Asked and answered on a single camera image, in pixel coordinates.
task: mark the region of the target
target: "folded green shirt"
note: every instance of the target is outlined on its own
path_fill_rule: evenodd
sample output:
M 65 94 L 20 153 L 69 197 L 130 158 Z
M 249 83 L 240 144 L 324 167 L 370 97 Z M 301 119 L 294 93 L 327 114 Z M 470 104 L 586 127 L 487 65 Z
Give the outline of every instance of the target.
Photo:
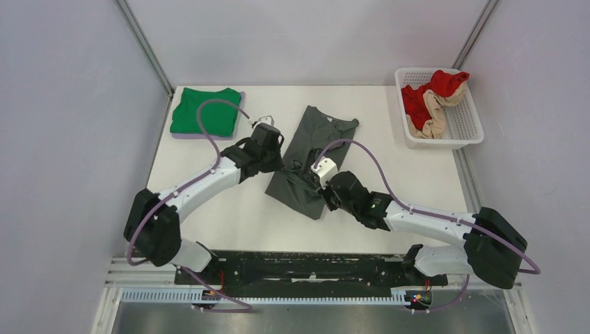
M 218 92 L 202 92 L 185 88 L 180 103 L 172 113 L 170 132 L 174 134 L 202 134 L 197 122 L 197 108 L 205 101 L 221 99 L 239 106 L 239 92 L 226 88 Z M 209 134 L 220 137 L 231 137 L 234 133 L 238 110 L 222 103 L 211 103 L 201 111 L 201 120 Z

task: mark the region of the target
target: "white laundry basket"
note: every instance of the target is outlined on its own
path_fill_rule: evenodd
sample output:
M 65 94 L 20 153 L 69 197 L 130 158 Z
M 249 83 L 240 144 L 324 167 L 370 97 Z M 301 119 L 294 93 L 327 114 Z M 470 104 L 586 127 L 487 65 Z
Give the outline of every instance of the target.
M 437 67 L 403 67 L 395 71 L 395 85 L 397 87 L 397 99 L 401 110 L 401 119 L 404 123 L 404 132 L 406 133 L 406 144 L 409 148 L 443 148 L 447 150 L 457 150 L 467 144 L 478 144 L 484 139 L 484 131 L 481 128 L 479 116 L 471 97 L 469 87 L 465 92 L 465 97 L 461 103 L 456 106 L 446 106 L 445 119 L 447 120 L 447 129 L 442 135 L 442 139 L 422 139 L 415 138 L 410 134 L 408 121 L 406 119 L 406 109 L 404 108 L 404 99 L 401 97 L 401 89 L 406 85 L 416 89 L 423 84 L 430 82 L 432 74 L 437 70 L 443 70 L 446 73 L 457 74 L 460 71 L 451 68 Z

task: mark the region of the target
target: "red cloth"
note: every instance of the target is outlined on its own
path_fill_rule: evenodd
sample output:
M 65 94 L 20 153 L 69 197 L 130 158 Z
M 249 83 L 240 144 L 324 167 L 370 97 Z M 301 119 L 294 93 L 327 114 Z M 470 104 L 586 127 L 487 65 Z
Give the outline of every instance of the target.
M 410 85 L 403 87 L 401 89 L 401 97 L 404 100 L 404 108 L 412 119 L 412 123 L 414 123 L 416 129 L 422 131 L 424 123 L 432 119 L 428 108 L 426 108 L 426 102 L 424 102 L 424 93 L 428 89 L 431 89 L 435 94 L 442 97 L 449 97 L 467 79 L 469 79 L 469 73 L 467 72 L 448 74 L 442 70 L 438 70 L 432 74 L 429 83 L 420 86 L 417 90 L 414 90 Z

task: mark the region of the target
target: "laundry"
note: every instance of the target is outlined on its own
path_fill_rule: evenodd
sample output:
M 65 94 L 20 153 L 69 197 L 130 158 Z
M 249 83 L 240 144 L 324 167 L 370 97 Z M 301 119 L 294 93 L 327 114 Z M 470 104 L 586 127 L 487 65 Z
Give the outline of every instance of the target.
M 339 120 L 308 106 L 282 160 L 283 170 L 275 172 L 265 193 L 311 219 L 319 219 L 325 207 L 317 194 L 311 165 L 329 143 L 340 138 L 352 139 L 358 120 Z M 326 157 L 341 167 L 350 143 L 332 148 Z
M 197 108 L 207 100 L 221 99 L 241 105 L 244 94 L 226 88 L 218 92 L 203 92 L 190 88 L 182 91 L 180 103 L 172 114 L 170 132 L 175 138 L 202 138 L 197 122 Z M 237 128 L 238 110 L 227 104 L 211 103 L 201 111 L 203 126 L 215 138 L 230 139 Z
M 434 72 L 429 83 L 401 89 L 408 130 L 415 138 L 441 139 L 446 130 L 444 106 L 456 106 L 467 90 L 469 73 Z

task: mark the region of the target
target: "white wall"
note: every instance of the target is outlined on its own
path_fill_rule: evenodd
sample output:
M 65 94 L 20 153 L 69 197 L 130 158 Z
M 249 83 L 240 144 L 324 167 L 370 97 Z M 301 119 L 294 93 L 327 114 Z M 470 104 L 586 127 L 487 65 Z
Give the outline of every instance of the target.
M 464 69 L 486 139 L 469 157 L 485 205 L 528 239 L 540 333 L 588 333 L 590 2 L 503 1 Z
M 166 96 L 111 0 L 0 3 L 0 333 L 87 333 Z
M 449 67 L 485 0 L 128 0 L 173 85 L 383 84 Z

